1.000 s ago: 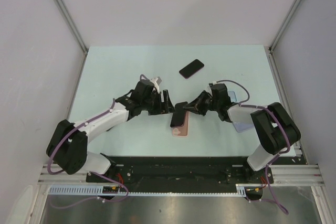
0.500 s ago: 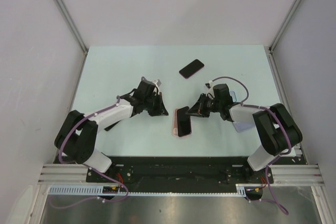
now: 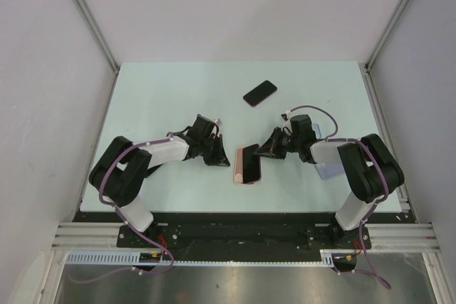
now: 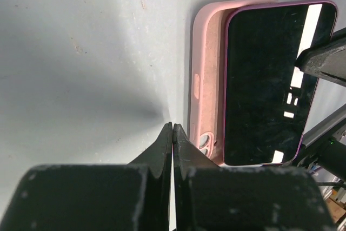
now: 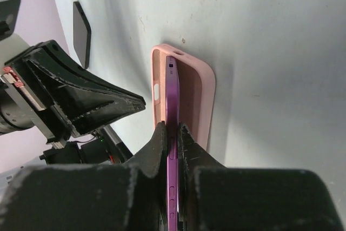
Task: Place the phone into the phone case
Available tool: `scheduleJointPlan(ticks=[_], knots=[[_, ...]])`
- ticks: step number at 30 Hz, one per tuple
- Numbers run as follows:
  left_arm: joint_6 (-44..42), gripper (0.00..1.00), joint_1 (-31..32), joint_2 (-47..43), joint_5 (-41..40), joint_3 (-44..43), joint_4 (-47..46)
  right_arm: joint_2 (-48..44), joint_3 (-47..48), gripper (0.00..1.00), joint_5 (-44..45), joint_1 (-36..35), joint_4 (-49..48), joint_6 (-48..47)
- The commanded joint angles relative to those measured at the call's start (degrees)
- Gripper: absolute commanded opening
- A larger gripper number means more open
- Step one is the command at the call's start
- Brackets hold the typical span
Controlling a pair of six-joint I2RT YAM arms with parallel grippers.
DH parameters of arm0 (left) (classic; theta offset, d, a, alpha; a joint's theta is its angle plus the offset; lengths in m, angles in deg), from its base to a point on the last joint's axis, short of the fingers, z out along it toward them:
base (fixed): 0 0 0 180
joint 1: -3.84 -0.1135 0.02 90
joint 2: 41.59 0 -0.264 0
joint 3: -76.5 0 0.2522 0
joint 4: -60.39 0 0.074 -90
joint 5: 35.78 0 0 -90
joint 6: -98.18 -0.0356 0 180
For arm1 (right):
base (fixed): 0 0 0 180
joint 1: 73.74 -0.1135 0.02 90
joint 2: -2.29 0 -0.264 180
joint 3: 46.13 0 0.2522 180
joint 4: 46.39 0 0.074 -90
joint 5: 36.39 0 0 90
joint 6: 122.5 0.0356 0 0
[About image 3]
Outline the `pink silicone phone case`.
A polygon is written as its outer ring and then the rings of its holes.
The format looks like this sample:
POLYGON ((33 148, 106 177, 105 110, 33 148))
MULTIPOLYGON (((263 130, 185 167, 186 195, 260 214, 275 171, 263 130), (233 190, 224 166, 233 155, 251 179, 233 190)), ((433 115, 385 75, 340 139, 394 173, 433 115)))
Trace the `pink silicone phone case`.
POLYGON ((234 164, 234 183, 236 185, 250 186, 253 184, 244 184, 242 181, 242 150, 244 147, 238 147, 236 150, 235 164, 234 164))

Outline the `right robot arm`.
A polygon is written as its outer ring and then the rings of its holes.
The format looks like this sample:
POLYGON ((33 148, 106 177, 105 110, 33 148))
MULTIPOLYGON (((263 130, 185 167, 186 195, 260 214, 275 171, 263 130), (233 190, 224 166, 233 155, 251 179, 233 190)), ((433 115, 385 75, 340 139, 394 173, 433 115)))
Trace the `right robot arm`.
POLYGON ((329 241, 337 248, 347 247, 354 240, 353 230, 367 222, 376 207, 405 181, 401 167, 379 135, 318 138, 308 115, 288 116, 254 153, 271 159, 297 153, 304 163, 342 166, 351 193, 335 213, 336 225, 328 230, 329 241))

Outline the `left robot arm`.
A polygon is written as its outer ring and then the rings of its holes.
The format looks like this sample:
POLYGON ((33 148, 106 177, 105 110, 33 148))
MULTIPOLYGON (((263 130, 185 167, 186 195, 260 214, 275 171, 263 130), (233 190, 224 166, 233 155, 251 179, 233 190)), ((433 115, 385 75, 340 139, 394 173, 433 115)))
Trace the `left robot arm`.
POLYGON ((141 246, 151 246, 157 240, 154 217, 140 198, 144 180, 168 162, 197 157, 207 166, 229 167, 221 125, 219 119, 198 115, 191 126, 169 132, 161 140, 134 143, 118 136, 93 167, 88 181, 98 190, 100 202, 114 208, 141 246))

